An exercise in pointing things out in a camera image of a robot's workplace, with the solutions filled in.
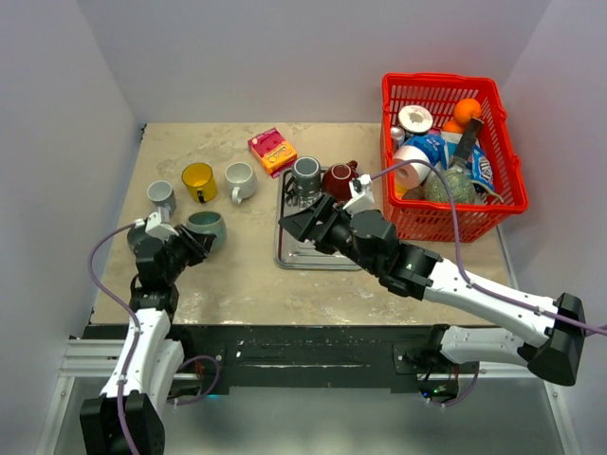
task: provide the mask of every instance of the orange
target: orange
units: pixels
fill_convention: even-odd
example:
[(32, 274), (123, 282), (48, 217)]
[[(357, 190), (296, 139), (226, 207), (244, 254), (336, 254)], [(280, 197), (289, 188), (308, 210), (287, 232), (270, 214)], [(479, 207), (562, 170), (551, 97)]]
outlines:
[(466, 98), (455, 104), (453, 118), (464, 128), (468, 126), (471, 118), (481, 117), (481, 104), (472, 98)]
[(443, 131), (447, 133), (459, 133), (460, 135), (463, 135), (464, 131), (466, 131), (466, 127), (460, 125), (452, 118), (443, 125)]

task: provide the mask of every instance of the red basket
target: red basket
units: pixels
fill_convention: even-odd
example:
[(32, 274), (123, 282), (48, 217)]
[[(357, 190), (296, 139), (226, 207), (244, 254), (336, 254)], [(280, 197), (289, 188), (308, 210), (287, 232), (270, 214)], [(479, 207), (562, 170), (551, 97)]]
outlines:
[[(452, 117), (455, 104), (465, 98), (481, 103), (479, 142), (493, 169), (495, 190), (504, 203), (490, 197), (487, 205), (458, 204), (460, 238), (473, 242), (513, 213), (527, 209), (527, 194), (521, 173), (521, 160), (512, 151), (506, 128), (506, 111), (497, 85), (491, 79), (467, 78), (453, 74), (387, 74), (382, 82), (383, 119), (381, 161), (385, 169), (393, 164), (390, 127), (398, 125), (398, 111), (407, 104), (428, 109), (434, 126), (442, 127)], [(453, 224), (449, 204), (402, 200), (396, 197), (393, 173), (383, 177), (383, 211), (398, 229), (401, 239), (452, 242)]]

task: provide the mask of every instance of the silver tray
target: silver tray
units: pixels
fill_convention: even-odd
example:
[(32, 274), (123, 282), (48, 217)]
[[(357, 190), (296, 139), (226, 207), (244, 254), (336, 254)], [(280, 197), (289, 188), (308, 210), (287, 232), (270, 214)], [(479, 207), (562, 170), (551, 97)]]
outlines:
[(309, 242), (298, 242), (278, 224), (283, 216), (291, 215), (309, 207), (316, 198), (306, 200), (289, 199), (285, 185), (291, 176), (291, 169), (284, 170), (278, 180), (278, 203), (276, 205), (276, 233), (274, 235), (274, 261), (281, 268), (307, 270), (360, 270), (360, 267), (345, 256), (336, 253), (319, 253)]

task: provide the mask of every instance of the tabletop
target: tabletop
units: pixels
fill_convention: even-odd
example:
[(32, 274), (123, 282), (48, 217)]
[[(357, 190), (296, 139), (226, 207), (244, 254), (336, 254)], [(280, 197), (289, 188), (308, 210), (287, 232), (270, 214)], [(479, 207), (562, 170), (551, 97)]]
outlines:
[[(362, 173), (380, 170), (380, 125), (374, 123), (150, 123), (120, 215), (120, 226), (147, 216), (154, 206), (146, 190), (162, 179), (175, 188), (172, 223), (192, 213), (220, 212), (228, 239), (203, 263), (187, 268), (177, 280), (180, 299), (175, 323), (398, 325), (478, 324), (483, 320), (439, 303), (403, 299), (381, 287), (364, 271), (285, 270), (274, 263), (278, 179), (268, 176), (248, 150), (247, 140), (272, 127), (291, 142), (298, 156), (314, 156), (323, 166), (355, 159)], [(229, 164), (244, 161), (257, 174), (258, 190), (236, 206), (225, 190)], [(181, 173), (191, 163), (212, 166), (219, 193), (204, 206), (194, 202)], [(381, 182), (374, 183), (377, 207)], [(453, 260), (452, 243), (415, 242)], [(507, 283), (502, 249), (493, 230), (463, 245), (466, 269)], [(124, 233), (114, 240), (103, 282), (122, 299), (137, 273), (135, 256)], [(124, 323), (126, 313), (100, 295), (91, 322)]]

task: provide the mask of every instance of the white lid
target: white lid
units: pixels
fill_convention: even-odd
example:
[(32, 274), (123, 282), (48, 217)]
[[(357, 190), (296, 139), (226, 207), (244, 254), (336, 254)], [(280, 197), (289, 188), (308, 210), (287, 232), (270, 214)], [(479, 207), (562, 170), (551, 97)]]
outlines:
[(405, 130), (422, 135), (428, 133), (432, 128), (433, 118), (428, 109), (412, 104), (400, 109), (398, 112), (398, 122)]

